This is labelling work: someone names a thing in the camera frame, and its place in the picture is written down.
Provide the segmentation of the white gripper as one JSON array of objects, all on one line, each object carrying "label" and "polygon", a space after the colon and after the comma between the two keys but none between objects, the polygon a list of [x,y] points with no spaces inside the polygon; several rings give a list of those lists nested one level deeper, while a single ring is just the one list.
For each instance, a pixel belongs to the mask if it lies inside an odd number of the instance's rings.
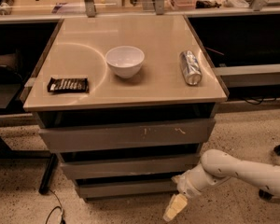
[{"label": "white gripper", "polygon": [[176,184],[180,194],[174,194],[165,209],[163,219],[167,222],[173,220],[187,206],[187,198],[192,199],[202,194],[194,187],[189,171],[173,176],[172,181]]}]

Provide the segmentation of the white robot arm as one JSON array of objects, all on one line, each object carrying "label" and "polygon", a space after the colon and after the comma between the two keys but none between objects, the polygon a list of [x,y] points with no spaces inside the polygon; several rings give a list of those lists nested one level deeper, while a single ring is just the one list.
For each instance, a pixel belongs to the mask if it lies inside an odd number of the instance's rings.
[{"label": "white robot arm", "polygon": [[188,204],[207,188],[216,187],[231,177],[242,180],[280,199],[280,166],[236,159],[218,149],[202,154],[200,162],[182,175],[173,177],[178,190],[165,209],[163,219],[173,220]]}]

